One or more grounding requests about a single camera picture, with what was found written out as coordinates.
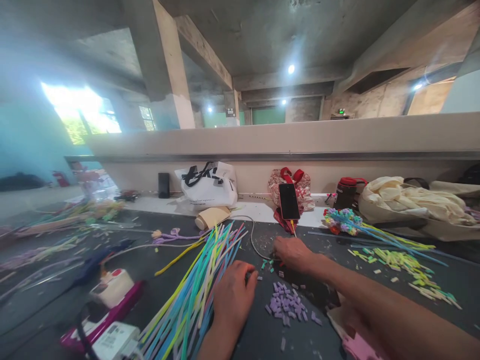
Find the smartphone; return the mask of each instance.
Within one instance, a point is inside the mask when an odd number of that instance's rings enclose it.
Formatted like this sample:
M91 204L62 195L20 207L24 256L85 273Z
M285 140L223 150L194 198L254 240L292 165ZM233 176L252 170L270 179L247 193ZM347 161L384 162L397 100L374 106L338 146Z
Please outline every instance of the smartphone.
M297 201L297 192L294 184L278 185L280 193L281 217L284 220L300 219L299 202Z
M170 198L170 174L168 172L158 173L158 198Z

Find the table surface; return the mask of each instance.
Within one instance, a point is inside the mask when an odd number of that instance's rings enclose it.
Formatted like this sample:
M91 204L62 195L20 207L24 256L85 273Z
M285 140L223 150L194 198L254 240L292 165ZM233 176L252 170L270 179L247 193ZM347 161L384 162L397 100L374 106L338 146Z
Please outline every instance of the table surface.
M168 233L172 228L180 228L181 235L198 235L194 218L190 216L123 210L115 220L130 222L135 217L138 217L135 222L141 224L141 227L136 229L151 231L160 229L162 232ZM240 226L242 222L243 220L237 219L234 227ZM245 226L251 231L252 222L245 219ZM474 324L480 325L480 307L478 306L480 267L446 258L442 258L442 260L449 264L449 267L443 267L426 260L420 261L423 265L435 271L433 279L441 286L442 290L455 295L459 304L463 307L463 310L459 310L444 301L432 301L421 296L416 290L408 286L408 282L412 278L405 271L396 272L387 269L378 262L368 264L357 257L353 257L347 251L350 248L348 240L338 240L331 236L311 235L308 234L309 231L318 232L319 230L300 226L296 233L312 251L331 256L339 264L351 270L356 270L360 274L397 291L480 339L480 330L474 327ZM51 246L68 234L74 234L74 232L64 231L18 241L14 246L2 250L0 262L29 249ZM286 233L278 224L257 222L253 232L253 241L260 252L268 255L272 250L273 239L276 236L285 235ZM82 254L86 259L92 256L94 247L98 244L101 244L100 249L103 249L123 239L135 240L133 246L148 244L152 241L151 235L147 232L115 231L105 239L94 238L90 235L74 249L56 253L48 261L40 261L18 270L17 274L0 284L0 293L8 291L19 281L48 264L71 258L75 252L82 248L89 249ZM187 244L188 242L179 240L178 243ZM153 248L141 248L118 256L107 264L108 270L123 268L128 271L135 282L145 281L143 296L137 306L123 320L125 323L143 329L168 300L200 248L187 253L161 276L154 277L154 273L167 265L183 250L184 248L181 247L161 247L158 252L155 252ZM260 269L262 265L262 259L252 249L249 236L243 238L241 249L238 251L236 258L254 264L257 269ZM285 279L282 280L277 275L278 269L275 269L273 273L270 273L268 269L266 267L265 270L260 271L263 280L258 282L255 301L232 358L238 360L298 358L335 360L350 358L341 350L340 338L325 316L325 306L328 303L336 302L335 294L329 294L323 284L293 273L291 270L282 269L285 273ZM381 269L381 273L374 274L373 271L376 269ZM64 291L77 275L77 270L74 269L61 275L60 281L44 283L32 289L17 292L7 298L1 304L0 309L2 319L0 334ZM390 279L393 277L398 277L400 281L392 283ZM62 348L59 340L73 326L75 316L82 305L88 301L88 293L98 281L95 278L85 286L71 290L15 331L0 336L0 360L27 359L31 358L32 355L35 355L36 359L84 359L82 355ZM285 281L297 285L305 284L306 289L301 292L301 296L304 298L303 303L310 312L314 310L318 314L318 317L323 321L323 326L319 326L312 321L291 321L291 328L285 328L282 326L281 319L269 316L264 307L270 301L273 292L272 283L275 281ZM282 337L286 340L284 352L280 351Z

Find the bright window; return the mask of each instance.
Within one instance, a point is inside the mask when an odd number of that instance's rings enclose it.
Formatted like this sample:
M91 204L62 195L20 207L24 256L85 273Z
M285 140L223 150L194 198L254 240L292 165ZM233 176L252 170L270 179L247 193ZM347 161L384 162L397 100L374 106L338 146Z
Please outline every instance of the bright window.
M155 123L154 118L152 116L152 111L149 107L146 106L138 106L140 109L140 114L145 123L145 127L148 131L155 131Z
M74 145L85 144L85 135L122 132L110 100L89 87L41 86Z

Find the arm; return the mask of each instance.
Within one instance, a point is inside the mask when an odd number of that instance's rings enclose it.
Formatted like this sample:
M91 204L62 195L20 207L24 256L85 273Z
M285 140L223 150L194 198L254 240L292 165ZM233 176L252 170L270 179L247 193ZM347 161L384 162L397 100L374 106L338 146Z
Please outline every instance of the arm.
M245 285L245 276L251 273ZM243 261L234 261L213 289L214 318L205 335L198 360L228 360L254 302L259 273Z
M312 253L300 239L278 237L274 248L288 267L344 295L392 359L478 358L480 341L397 292L322 254Z

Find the red lid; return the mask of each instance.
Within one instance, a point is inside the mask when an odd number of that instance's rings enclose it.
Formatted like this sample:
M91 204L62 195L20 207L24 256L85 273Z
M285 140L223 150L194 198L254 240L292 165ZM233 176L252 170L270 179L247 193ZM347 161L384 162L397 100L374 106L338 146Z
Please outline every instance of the red lid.
M345 185L345 186L356 186L357 185L357 180L351 177L342 177L340 179L340 184Z

